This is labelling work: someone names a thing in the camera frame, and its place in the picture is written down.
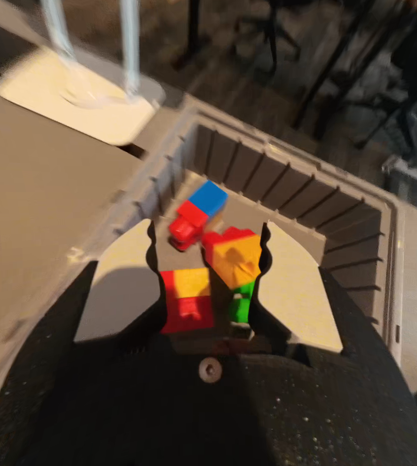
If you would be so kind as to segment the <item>white stand base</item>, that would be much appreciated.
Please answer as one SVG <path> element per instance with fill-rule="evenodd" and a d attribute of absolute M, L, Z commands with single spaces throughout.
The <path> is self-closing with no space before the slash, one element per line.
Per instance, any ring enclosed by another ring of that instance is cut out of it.
<path fill-rule="evenodd" d="M 129 145 L 159 110 L 165 91 L 141 75 L 138 94 L 128 97 L 117 63 L 80 48 L 76 56 L 78 64 L 67 65 L 39 47 L 2 73 L 0 96 L 109 145 Z"/>

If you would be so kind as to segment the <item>grey ribbed plastic bin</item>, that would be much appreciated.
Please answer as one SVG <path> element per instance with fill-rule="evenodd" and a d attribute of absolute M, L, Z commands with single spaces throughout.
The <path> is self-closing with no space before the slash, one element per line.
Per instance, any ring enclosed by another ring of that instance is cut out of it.
<path fill-rule="evenodd" d="M 196 99 L 186 100 L 116 206 L 83 246 L 70 250 L 69 263 L 95 260 L 152 218 L 161 267 L 202 267 L 200 246 L 178 252 L 167 227 L 207 179 L 229 195 L 217 229 L 261 234 L 263 223 L 274 222 L 348 292 L 401 364 L 403 216 L 396 198 Z"/>

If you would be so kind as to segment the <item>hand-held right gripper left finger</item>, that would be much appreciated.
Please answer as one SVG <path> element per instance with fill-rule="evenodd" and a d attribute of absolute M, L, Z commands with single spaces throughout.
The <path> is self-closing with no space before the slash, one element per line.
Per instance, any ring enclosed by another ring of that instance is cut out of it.
<path fill-rule="evenodd" d="M 100 255 L 75 343 L 123 334 L 165 297 L 156 243 L 154 221 L 145 218 Z"/>

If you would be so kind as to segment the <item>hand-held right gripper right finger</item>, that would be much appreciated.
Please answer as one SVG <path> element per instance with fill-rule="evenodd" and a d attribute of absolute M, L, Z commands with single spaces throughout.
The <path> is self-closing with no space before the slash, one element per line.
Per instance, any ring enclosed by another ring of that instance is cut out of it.
<path fill-rule="evenodd" d="M 315 258 L 273 221 L 264 223 L 267 264 L 252 304 L 266 311 L 287 343 L 341 353 L 341 340 Z"/>

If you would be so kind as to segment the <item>pile of colourful blocks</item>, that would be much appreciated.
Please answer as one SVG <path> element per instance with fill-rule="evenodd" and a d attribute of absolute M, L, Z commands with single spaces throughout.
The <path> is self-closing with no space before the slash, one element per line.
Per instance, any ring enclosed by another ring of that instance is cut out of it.
<path fill-rule="evenodd" d="M 159 253 L 167 309 L 163 334 L 209 330 L 227 320 L 252 333 L 248 315 L 260 274 L 261 238 L 234 226 L 214 230 L 228 200 L 223 189 L 204 181 L 175 209 L 171 222 L 159 227 L 168 243 Z"/>

